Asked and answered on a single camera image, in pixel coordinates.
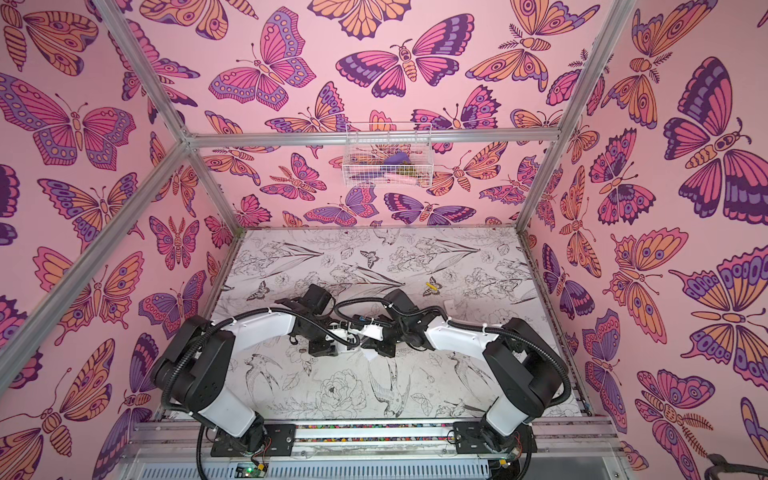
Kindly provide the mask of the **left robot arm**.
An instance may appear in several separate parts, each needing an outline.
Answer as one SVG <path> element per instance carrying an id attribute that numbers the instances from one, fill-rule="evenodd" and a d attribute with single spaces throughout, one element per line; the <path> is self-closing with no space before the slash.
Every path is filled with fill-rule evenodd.
<path id="1" fill-rule="evenodd" d="M 162 408 L 215 431 L 227 452 L 249 455 L 261 450 L 267 430 L 254 393 L 260 371 L 276 362 L 262 349 L 281 339 L 302 340 L 313 353 L 336 356 L 361 344 L 357 334 L 331 318 L 333 302 L 327 290 L 311 285 L 299 297 L 218 322 L 200 315 L 183 321 L 149 375 L 161 391 Z"/>

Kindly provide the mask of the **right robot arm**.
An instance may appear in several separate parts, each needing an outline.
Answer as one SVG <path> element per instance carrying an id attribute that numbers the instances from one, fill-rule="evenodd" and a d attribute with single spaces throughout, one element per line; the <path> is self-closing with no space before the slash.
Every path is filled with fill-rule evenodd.
<path id="1" fill-rule="evenodd" d="M 521 444 L 520 426 L 572 395 L 566 362 L 521 318 L 501 325 L 467 323 L 439 306 L 419 308 L 400 290 L 373 301 L 403 331 L 401 339 L 484 361 L 501 392 L 479 422 L 479 436 L 493 452 Z"/>

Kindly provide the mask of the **white remote with display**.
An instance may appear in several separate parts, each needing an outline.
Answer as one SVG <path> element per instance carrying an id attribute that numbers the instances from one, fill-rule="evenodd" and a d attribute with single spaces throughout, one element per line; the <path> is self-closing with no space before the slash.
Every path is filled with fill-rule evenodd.
<path id="1" fill-rule="evenodd" d="M 331 332 L 336 337 L 341 339 L 341 342 L 339 342 L 338 340 L 334 341 L 334 346 L 339 356 L 352 354 L 362 350 L 367 345 L 367 342 L 370 340 L 369 337 L 362 335 L 360 332 L 357 332 L 357 331 L 349 331 L 345 329 L 332 329 Z"/>

